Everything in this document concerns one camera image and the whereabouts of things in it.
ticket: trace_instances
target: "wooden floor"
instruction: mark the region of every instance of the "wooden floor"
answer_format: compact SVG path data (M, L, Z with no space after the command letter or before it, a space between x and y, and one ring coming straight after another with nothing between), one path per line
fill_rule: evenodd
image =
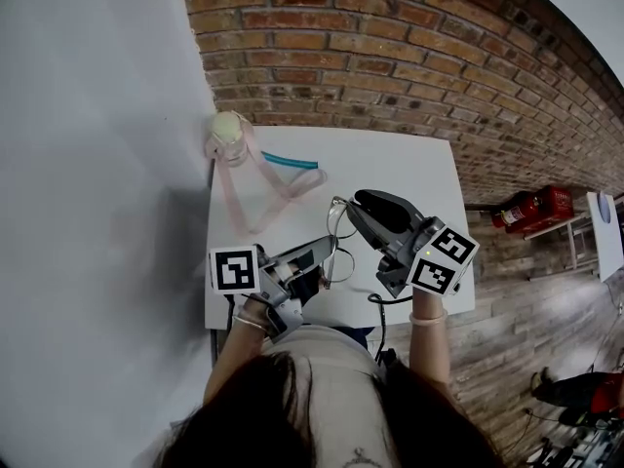
M526 408L548 418L560 412L531 397L532 374L548 366L557 378L571 377L586 372L594 360L596 371L610 371L624 346L624 322L608 287L591 274L527 280L564 268L566 237L554 232L524 241L494 229L479 213L469 213L469 225L481 244L475 260L477 307L448 318L451 387L509 466L523 465L542 437L564 442L575 433L557 422L528 423ZM608 283L618 305L624 301L624 273ZM405 358L409 334L409 324L389 327L387 347ZM370 335L372 352L379 339L377 329Z

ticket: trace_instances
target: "person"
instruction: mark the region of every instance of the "person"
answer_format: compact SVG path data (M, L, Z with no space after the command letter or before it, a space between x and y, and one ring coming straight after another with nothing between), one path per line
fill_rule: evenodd
M568 408L564 418L624 418L624 379L619 372L587 372L556 381L548 368L531 378L531 393L538 401Z
M376 364L344 333L302 326L264 343L251 298L214 365L204 404L156 466L502 467L449 391L441 300L414 290L409 366Z

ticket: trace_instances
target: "fire extinguisher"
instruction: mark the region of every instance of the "fire extinguisher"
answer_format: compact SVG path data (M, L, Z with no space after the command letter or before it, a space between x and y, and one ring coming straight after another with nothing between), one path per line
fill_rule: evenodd
M518 220L527 218L529 216L537 215L539 212L539 206L542 201L534 195L528 195L520 202L517 202L509 210L502 210L492 215L491 221L494 227L504 227L511 225Z

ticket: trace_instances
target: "bracelet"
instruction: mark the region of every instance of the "bracelet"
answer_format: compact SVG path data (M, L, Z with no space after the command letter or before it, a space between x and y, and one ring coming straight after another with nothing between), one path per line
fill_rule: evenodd
M239 316L234 316L232 317L232 319L234 319L234 321L238 321L239 323L243 323L247 326L256 328L257 330L262 330L263 332L267 332L264 326L261 326L260 324L257 324L253 321L248 321L247 319L243 319L242 317L239 317Z
M442 314L440 317L436 317L435 319L416 319L415 317L413 317L413 312L412 312L409 314L409 321L414 326L421 326L421 327L436 326L437 324L443 323L447 319L448 315L449 315L449 312L447 312L447 310L445 309L444 314Z

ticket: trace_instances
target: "dark hair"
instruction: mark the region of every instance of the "dark hair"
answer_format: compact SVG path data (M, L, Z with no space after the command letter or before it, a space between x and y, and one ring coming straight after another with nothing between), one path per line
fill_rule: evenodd
M386 446L402 466L462 466L469 460L480 468L504 467L479 429L399 361L383 380L371 379L391 435ZM178 427L156 466L314 467L311 390L310 372L306 404L300 407L289 353L256 357Z

